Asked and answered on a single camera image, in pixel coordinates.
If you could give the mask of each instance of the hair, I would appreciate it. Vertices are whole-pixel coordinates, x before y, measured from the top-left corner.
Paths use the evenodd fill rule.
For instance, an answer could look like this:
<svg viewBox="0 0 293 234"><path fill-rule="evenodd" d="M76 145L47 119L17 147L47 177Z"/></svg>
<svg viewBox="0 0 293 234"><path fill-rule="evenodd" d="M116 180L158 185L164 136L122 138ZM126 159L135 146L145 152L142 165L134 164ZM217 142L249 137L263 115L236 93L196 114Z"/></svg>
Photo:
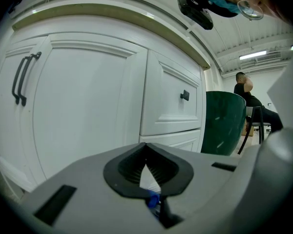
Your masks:
<svg viewBox="0 0 293 234"><path fill-rule="evenodd" d="M235 80L236 80L236 82L238 82L238 80L239 80L241 77L243 77L243 76L245 76L245 74L244 74L243 72L239 72L239 73L237 73L237 74L235 75Z"/></svg>

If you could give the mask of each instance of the cardboard box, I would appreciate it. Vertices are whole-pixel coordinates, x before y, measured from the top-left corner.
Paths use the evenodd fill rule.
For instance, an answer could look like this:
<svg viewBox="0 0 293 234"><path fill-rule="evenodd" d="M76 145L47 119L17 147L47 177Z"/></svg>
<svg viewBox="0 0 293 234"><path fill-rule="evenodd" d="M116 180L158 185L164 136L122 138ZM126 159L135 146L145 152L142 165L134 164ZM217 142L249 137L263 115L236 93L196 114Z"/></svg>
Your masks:
<svg viewBox="0 0 293 234"><path fill-rule="evenodd" d="M246 124L247 124L247 121L245 120L244 127L241 134L243 136L246 135ZM249 136L253 136L253 135L254 135L254 127L251 128Z"/></svg>

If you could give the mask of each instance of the green chair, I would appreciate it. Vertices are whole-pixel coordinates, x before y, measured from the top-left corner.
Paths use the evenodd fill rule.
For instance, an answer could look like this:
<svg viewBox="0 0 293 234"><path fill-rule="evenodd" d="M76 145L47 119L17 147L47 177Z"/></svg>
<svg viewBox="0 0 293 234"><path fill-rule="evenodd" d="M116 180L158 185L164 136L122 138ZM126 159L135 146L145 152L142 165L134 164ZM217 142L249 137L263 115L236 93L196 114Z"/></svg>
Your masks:
<svg viewBox="0 0 293 234"><path fill-rule="evenodd" d="M239 142L246 114L245 100L236 94L206 92L206 123L202 153L229 156Z"/></svg>

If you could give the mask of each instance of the black drawer handle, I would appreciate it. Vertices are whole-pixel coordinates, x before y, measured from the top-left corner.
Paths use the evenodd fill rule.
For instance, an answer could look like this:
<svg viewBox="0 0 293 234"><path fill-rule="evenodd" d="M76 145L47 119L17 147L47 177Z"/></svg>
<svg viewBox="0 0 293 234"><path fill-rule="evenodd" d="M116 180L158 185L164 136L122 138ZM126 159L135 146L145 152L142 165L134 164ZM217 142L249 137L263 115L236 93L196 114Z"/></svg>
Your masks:
<svg viewBox="0 0 293 234"><path fill-rule="evenodd" d="M41 52L38 52L38 53L35 54L35 55L34 55L34 54L31 54L30 56L25 57L25 59L27 59L27 62L26 62L26 64L25 64L25 67L24 67L23 72L22 72L22 74L21 74L21 79L20 79L19 88L18 88L18 95L19 95L19 97L21 98L21 104L22 104L23 106L26 105L26 100L27 100L27 98L21 94L21 88L22 88L23 83L24 83L24 79L25 79L25 75L26 75L26 72L27 72L28 66L29 66L29 64L30 64L30 62L31 62L31 60L32 60L32 58L39 59L40 56L41 56Z"/></svg>
<svg viewBox="0 0 293 234"><path fill-rule="evenodd" d="M22 66L23 66L24 61L25 61L25 57L21 60L21 62L20 62L20 64L19 64L19 67L18 67L18 69L17 69L17 71L16 71L16 74L15 74L15 76L14 76L14 81L13 81L13 86L12 86L12 95L14 96L14 98L15 98L15 103L16 103L17 105L18 105L19 102L20 102L20 97L19 97L17 94L15 94L14 91L15 91L16 83L18 82L18 78L19 78L20 71L21 71L21 68L22 68Z"/></svg>
<svg viewBox="0 0 293 234"><path fill-rule="evenodd" d="M180 94L181 99L185 99L185 100L189 101L189 97L190 97L190 93L186 90L184 90L183 94Z"/></svg>

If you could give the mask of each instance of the ceiling beam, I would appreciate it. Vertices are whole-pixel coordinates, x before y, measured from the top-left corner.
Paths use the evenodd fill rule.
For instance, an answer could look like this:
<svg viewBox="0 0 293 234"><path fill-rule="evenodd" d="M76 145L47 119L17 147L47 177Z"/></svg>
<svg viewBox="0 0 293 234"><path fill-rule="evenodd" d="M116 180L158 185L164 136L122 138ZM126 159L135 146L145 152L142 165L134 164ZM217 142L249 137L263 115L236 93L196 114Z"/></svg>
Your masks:
<svg viewBox="0 0 293 234"><path fill-rule="evenodd" d="M290 61L279 61L279 62L274 62L274 63L268 63L268 64L262 64L262 65L257 65L257 66L252 66L248 67L245 69L238 70L239 72L243 71L244 73L248 73L251 71L256 71L256 70L262 70L262 69L268 69L268 68L283 68L286 67L289 64ZM228 72L225 74L221 74L222 78L228 78L231 76L235 76L237 73L237 70Z"/></svg>
<svg viewBox="0 0 293 234"><path fill-rule="evenodd" d="M248 42L248 43L236 46L234 48L225 50L223 52L220 52L220 53L218 53L216 55L216 57L217 58L222 58L222 57L231 55L231 54L236 53L236 52L240 52L240 51L244 51L244 50L250 50L251 47L252 48L257 48L257 47L260 47L261 45L264 45L264 44L267 44L267 43L273 43L273 42L278 42L278 41L282 41L282 40L289 40L289 39L293 39L293 33L281 34L281 35L277 35L277 36L273 36L273 37L267 37L267 38L251 41L251 44Z"/></svg>

